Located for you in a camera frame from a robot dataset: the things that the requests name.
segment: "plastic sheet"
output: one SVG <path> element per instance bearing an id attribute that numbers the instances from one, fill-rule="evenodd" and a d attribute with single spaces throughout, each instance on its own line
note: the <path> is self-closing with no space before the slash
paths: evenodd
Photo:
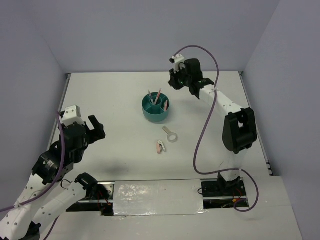
<path id="1" fill-rule="evenodd" d="M 204 213 L 200 180 L 116 181 L 115 216 L 194 215 Z"/>

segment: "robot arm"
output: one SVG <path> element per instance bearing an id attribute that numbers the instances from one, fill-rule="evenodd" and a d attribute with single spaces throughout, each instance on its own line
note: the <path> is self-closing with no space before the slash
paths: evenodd
<path id="1" fill-rule="evenodd" d="M 65 157 L 58 182 L 73 170 L 75 163 L 81 162 L 83 154 L 90 144 L 106 137 L 104 126 L 98 122 L 94 115 L 88 117 L 94 129 L 88 128 L 86 122 L 81 119 L 78 106 L 67 107 L 64 112 L 60 113 L 60 117 L 65 140 Z M 86 196 L 91 196 L 98 188 L 97 181 L 84 173 L 71 184 L 71 190 L 64 191 L 45 206 L 46 197 L 58 185 L 57 183 L 42 197 L 24 204 L 26 201 L 36 198 L 56 178 L 61 163 L 61 154 L 62 145 L 61 136 L 59 136 L 59 141 L 53 143 L 32 168 L 32 175 L 15 203 L 15 208 L 0 221 L 0 240 L 40 238 L 39 231 L 43 232 L 48 224 L 70 205 Z"/>
<path id="2" fill-rule="evenodd" d="M 189 88 L 192 95 L 204 101 L 210 106 L 213 105 L 215 94 L 215 110 L 224 118 L 222 141 L 229 151 L 228 159 L 221 164 L 221 169 L 240 168 L 247 149 L 257 140 L 257 128 L 254 111 L 248 107 L 244 109 L 234 103 L 219 89 L 215 88 L 214 82 L 204 78 L 201 65 L 198 59 L 185 59 L 177 54 L 170 59 L 174 64 L 170 72 L 168 82 L 175 90 L 183 87 Z M 222 179 L 224 187 L 237 184 L 240 179 L 240 171 L 227 171 L 218 175 Z"/>

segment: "white table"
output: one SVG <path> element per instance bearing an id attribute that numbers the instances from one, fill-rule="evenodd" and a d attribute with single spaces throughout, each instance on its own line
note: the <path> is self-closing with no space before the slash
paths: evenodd
<path id="1" fill-rule="evenodd" d="M 216 73 L 205 72 L 204 77 L 214 80 Z M 80 106 L 85 121 L 94 114 L 104 124 L 106 138 L 90 145 L 66 178 L 73 180 L 83 172 L 99 181 L 215 178 L 196 174 L 192 164 L 210 106 L 186 88 L 174 90 L 168 80 L 167 72 L 73 73 L 62 109 Z M 237 72 L 221 72 L 218 87 L 234 102 L 248 107 Z M 148 89 L 157 92 L 159 88 L 169 97 L 171 109 L 164 122 L 151 123 L 142 113 L 142 99 Z M 164 125 L 178 134 L 176 143 L 166 141 Z M 226 156 L 222 129 L 223 119 L 213 114 L 198 154 L 200 171 L 218 169 Z M 157 154 L 157 140 L 164 142 L 166 153 Z M 197 215 L 145 217 L 65 213 L 50 239 L 302 239 L 282 179 L 269 176 L 259 140 L 248 152 L 243 169 L 254 176 L 260 189 L 260 200 L 251 212 L 227 208 Z M 252 205 L 255 188 L 245 176 L 244 183 Z"/>

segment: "teal bowl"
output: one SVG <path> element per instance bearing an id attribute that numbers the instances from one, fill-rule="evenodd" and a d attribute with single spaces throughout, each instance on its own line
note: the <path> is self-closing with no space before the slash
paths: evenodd
<path id="1" fill-rule="evenodd" d="M 153 102 L 155 102 L 156 97 L 157 97 L 157 92 L 152 92 L 152 98 Z M 165 109 L 165 102 L 168 100 L 168 105 L 166 111 Z M 165 120 L 168 117 L 170 110 L 170 101 L 169 98 L 164 95 L 163 93 L 160 94 L 156 105 L 153 105 L 151 102 L 151 99 L 149 95 L 146 95 L 143 100 L 142 100 L 142 111 L 143 115 L 145 116 L 146 119 L 148 119 L 150 122 L 161 122 Z"/>

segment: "gray wall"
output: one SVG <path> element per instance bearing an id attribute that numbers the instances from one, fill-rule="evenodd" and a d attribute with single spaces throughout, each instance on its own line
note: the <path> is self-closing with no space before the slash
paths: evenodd
<path id="1" fill-rule="evenodd" d="M 47 148 L 66 78 L 16 0 L 0 3 L 0 56 L 2 208 L 16 201 Z"/>
<path id="2" fill-rule="evenodd" d="M 279 0 L 29 0 L 25 5 L 65 72 L 167 71 L 185 45 L 245 69 Z M 188 50 L 203 69 L 206 53 Z"/>
<path id="3" fill-rule="evenodd" d="M 319 12 L 319 0 L 281 0 L 244 71 L 268 157 L 305 240 L 320 236 Z"/>

